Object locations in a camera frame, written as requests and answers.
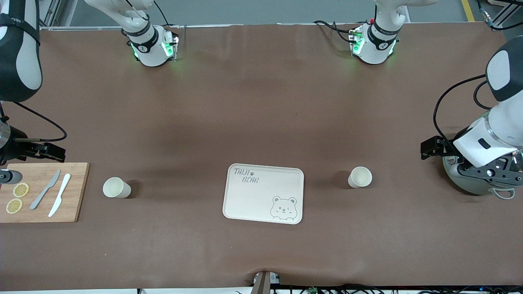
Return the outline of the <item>white cup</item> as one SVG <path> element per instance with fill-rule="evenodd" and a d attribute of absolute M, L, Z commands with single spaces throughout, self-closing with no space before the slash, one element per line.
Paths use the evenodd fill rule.
<path fill-rule="evenodd" d="M 126 198 L 131 191 L 129 184 L 118 177 L 107 179 L 103 184 L 103 194 L 108 198 Z"/>
<path fill-rule="evenodd" d="M 357 166 L 349 174 L 347 183 L 351 188 L 362 188 L 370 185 L 372 179 L 372 172 L 368 168 Z"/>

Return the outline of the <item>cream tray with bear print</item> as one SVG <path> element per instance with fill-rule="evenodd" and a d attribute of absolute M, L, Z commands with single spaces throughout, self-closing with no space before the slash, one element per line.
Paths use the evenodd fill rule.
<path fill-rule="evenodd" d="M 300 169 L 232 164 L 222 212 L 228 219 L 297 225 L 303 217 L 304 180 Z"/>

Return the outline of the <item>grey plastic knife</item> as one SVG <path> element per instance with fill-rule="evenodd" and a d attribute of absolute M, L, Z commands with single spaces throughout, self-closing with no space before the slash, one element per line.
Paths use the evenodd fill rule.
<path fill-rule="evenodd" d="M 31 203 L 30 205 L 30 210 L 35 210 L 38 205 L 41 203 L 43 197 L 45 196 L 45 194 L 56 184 L 56 182 L 58 181 L 58 178 L 60 176 L 60 169 L 58 169 L 56 171 L 56 173 L 54 174 L 54 176 L 51 178 L 50 182 L 47 184 L 47 186 L 45 186 L 45 188 L 41 191 L 41 193 L 38 195 L 38 197 Z"/>

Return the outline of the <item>grey pot with glass lid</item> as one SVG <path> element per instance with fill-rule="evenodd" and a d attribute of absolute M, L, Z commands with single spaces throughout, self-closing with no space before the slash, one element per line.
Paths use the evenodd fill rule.
<path fill-rule="evenodd" d="M 475 122 L 489 122 L 489 117 L 482 116 Z M 517 149 L 516 152 L 507 154 L 506 156 L 512 156 L 513 162 L 516 164 L 516 169 L 523 173 L 523 123 L 508 123 L 507 125 L 510 125 L 513 128 L 516 128 L 517 126 L 521 127 L 521 147 L 519 147 L 519 149 Z M 458 139 L 461 135 L 463 135 L 467 129 L 468 128 L 463 129 L 456 136 L 455 140 Z M 456 184 L 458 187 L 465 190 L 466 192 L 469 192 L 474 195 L 491 194 L 499 199 L 509 200 L 515 197 L 515 189 L 517 187 L 523 187 L 523 178 L 517 182 L 510 181 L 507 183 L 488 183 L 481 179 L 462 176 L 458 173 L 457 167 L 459 164 L 465 162 L 465 160 L 467 159 L 461 156 L 461 154 L 458 151 L 458 154 L 456 156 L 450 156 L 443 159 L 443 167 L 445 168 L 445 171 L 447 172 L 447 175 L 452 180 L 452 182 L 454 182 L 454 184 Z"/>

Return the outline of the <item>white plastic knife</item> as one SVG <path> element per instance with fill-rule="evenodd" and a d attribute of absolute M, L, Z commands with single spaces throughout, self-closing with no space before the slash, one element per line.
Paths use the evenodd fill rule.
<path fill-rule="evenodd" d="M 64 178 L 62 180 L 62 183 L 60 185 L 60 189 L 58 191 L 58 194 L 56 196 L 56 199 L 54 201 L 54 204 L 48 214 L 48 217 L 51 218 L 52 216 L 54 216 L 54 214 L 57 212 L 58 208 L 60 207 L 63 199 L 62 199 L 62 196 L 63 196 L 63 193 L 65 192 L 65 189 L 67 188 L 67 185 L 71 179 L 71 174 L 66 174 L 64 175 Z"/>

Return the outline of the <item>wooden cutting board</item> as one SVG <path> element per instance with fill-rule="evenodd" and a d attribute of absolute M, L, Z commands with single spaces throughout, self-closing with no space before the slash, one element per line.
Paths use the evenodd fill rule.
<path fill-rule="evenodd" d="M 29 192 L 20 199 L 23 207 L 16 214 L 8 214 L 6 205 L 15 198 L 15 185 L 2 185 L 0 188 L 0 223 L 46 223 L 46 222 L 75 222 L 80 213 L 80 207 L 89 173 L 89 163 L 18 163 L 9 164 L 8 169 L 19 171 L 23 175 L 22 182 L 29 185 Z M 60 169 L 60 176 L 56 184 L 45 194 L 35 210 L 30 210 L 31 203 L 47 186 L 56 171 Z M 51 218 L 48 214 L 59 192 L 64 175 L 71 174 L 71 179 L 62 196 L 62 203 Z"/>

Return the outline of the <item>brown table cover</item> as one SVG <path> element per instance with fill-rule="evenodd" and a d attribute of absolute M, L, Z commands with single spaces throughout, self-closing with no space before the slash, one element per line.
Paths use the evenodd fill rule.
<path fill-rule="evenodd" d="M 0 290 L 523 285 L 523 192 L 457 190 L 434 106 L 484 73 L 504 36 L 482 23 L 407 24 L 382 65 L 317 25 L 188 28 L 178 60 L 136 61 L 120 31 L 42 31 L 43 86 L 26 105 L 88 162 L 74 223 L 0 224 Z M 297 225 L 228 219 L 235 163 L 304 173 Z M 357 166 L 372 182 L 351 188 Z M 108 198 L 112 177 L 131 187 Z"/>

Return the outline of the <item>aluminium frame profile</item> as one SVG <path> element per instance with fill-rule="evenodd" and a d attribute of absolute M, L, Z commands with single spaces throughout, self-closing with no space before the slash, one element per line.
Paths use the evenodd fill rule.
<path fill-rule="evenodd" d="M 486 9 L 482 7 L 482 2 L 495 6 L 502 6 L 502 9 L 494 17 L 491 17 Z M 493 31 L 505 31 L 523 25 L 523 21 L 521 21 L 517 24 L 512 24 L 506 27 L 503 26 L 503 24 L 514 15 L 514 13 L 523 8 L 523 0 L 476 0 L 476 3 L 478 11 L 482 15 L 483 22 Z"/>
<path fill-rule="evenodd" d="M 38 0 L 39 23 L 42 27 L 71 25 L 78 0 Z"/>

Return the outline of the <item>grey metal bracket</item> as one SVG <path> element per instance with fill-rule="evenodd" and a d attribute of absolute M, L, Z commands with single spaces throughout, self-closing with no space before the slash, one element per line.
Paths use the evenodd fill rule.
<path fill-rule="evenodd" d="M 253 283 L 250 294 L 278 294 L 280 274 L 268 271 L 258 272 L 254 276 Z"/>

